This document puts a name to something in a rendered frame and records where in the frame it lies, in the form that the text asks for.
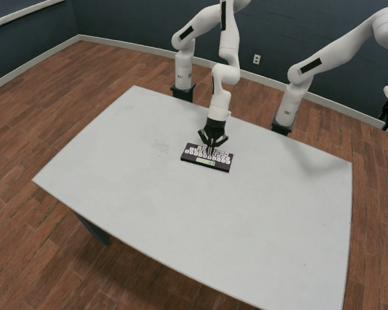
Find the black keyboard case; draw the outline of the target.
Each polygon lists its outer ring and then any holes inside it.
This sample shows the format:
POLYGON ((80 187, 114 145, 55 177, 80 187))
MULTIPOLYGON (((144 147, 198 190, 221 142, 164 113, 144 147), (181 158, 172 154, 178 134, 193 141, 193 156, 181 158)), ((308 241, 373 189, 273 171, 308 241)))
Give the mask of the black keyboard case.
POLYGON ((229 173, 233 154, 214 149, 210 156, 206 150, 207 147, 187 143, 180 160, 229 173))

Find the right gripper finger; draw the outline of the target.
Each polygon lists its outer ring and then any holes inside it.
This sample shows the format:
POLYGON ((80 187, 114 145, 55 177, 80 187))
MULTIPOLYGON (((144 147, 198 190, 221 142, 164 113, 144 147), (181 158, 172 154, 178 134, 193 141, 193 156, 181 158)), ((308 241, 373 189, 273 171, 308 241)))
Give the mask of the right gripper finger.
POLYGON ((208 153, 208 155, 209 155, 209 153, 210 153, 210 147, 211 147, 211 141, 212 141, 212 139, 211 139, 211 133, 212 133, 212 131, 209 130, 209 132, 208 132, 208 140, 206 139, 206 137, 205 137, 205 135, 204 135, 204 129, 200 129, 200 130, 198 131, 198 133, 199 133, 199 136, 200 136, 201 140, 203 141, 203 143, 206 144, 206 145, 208 146, 208 147, 207 147, 207 150, 206 150, 206 153, 208 153))
POLYGON ((211 147, 210 147, 210 153, 209 155, 211 156, 211 154, 213 154, 213 151, 214 151, 214 147, 219 147, 221 146, 224 142, 226 142, 229 138, 229 136, 227 136, 225 133, 222 137, 222 140, 220 140, 218 143, 216 143, 217 141, 217 136, 218 136, 218 132, 215 133, 214 135, 214 138, 213 138, 213 142, 211 144, 211 147))

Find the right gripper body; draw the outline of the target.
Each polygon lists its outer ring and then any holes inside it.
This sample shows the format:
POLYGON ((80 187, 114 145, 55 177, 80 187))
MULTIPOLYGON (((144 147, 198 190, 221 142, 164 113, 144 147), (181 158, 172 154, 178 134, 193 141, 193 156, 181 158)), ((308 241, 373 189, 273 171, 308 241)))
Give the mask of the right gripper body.
POLYGON ((218 121, 218 120, 214 120, 214 119, 207 117, 206 125, 204 127, 204 131, 205 131, 207 137, 208 137, 209 130, 211 130, 212 131, 211 139, 214 138, 214 135, 216 132, 218 132, 217 139, 219 139, 225 133, 225 129, 224 129, 225 124, 226 124, 226 121, 218 121))

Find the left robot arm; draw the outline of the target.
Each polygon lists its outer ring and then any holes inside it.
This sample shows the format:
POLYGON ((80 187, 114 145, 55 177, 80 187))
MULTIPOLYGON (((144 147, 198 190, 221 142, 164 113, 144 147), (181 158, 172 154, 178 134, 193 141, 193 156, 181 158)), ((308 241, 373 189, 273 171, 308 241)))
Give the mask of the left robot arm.
POLYGON ((322 48, 313 56, 291 66, 287 75, 291 83, 286 87, 275 117, 278 124, 291 126, 315 74, 350 61, 362 44, 373 35, 379 45, 388 49, 388 7, 373 14, 354 30, 322 48))

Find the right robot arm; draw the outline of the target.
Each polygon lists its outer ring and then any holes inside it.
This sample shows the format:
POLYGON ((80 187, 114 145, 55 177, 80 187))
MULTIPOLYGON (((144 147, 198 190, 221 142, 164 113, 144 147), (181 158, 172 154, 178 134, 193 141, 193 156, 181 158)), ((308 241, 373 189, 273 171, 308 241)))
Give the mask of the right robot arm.
POLYGON ((209 32, 221 22, 219 56, 229 65, 216 64, 211 71, 213 93, 208 117, 226 121, 231 93, 221 83, 235 85, 240 79, 238 59, 239 31, 233 14, 245 8, 251 0, 220 0, 220 4, 201 10, 184 28, 175 33, 171 43, 179 50, 175 55, 175 86, 186 90, 191 87, 192 57, 195 38, 209 32))

